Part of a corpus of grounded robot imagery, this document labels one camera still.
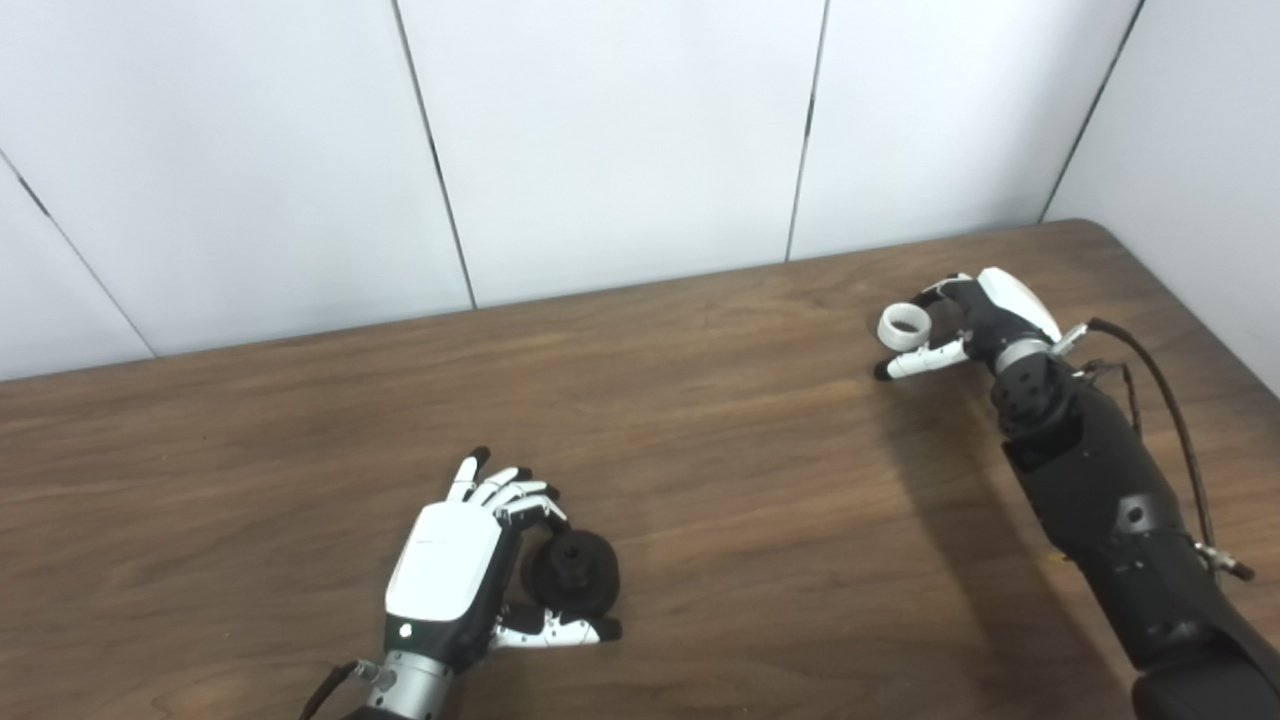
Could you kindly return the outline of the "white and black right hand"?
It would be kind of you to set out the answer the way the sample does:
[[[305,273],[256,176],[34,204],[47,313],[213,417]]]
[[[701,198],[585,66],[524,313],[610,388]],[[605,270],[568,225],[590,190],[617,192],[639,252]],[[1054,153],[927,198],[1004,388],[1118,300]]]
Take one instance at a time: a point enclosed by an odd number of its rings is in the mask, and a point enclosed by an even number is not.
[[[961,313],[952,338],[933,338],[929,307],[950,301]],[[882,313],[877,337],[896,352],[877,363],[877,380],[900,380],[964,363],[980,363],[998,374],[1028,354],[1048,351],[1062,331],[1041,299],[1016,277],[988,266],[977,275],[956,273],[906,302]]]

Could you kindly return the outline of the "white and black left hand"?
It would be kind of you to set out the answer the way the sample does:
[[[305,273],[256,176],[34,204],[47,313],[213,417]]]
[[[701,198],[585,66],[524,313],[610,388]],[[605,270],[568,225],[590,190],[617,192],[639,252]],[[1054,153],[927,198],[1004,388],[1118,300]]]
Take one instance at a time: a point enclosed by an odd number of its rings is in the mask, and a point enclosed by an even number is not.
[[[506,601],[526,532],[570,530],[559,491],[529,468],[483,475],[486,446],[467,454],[445,496],[425,505],[390,574],[384,650],[429,659],[463,674],[493,650],[602,644],[621,621],[566,609],[513,609]]]

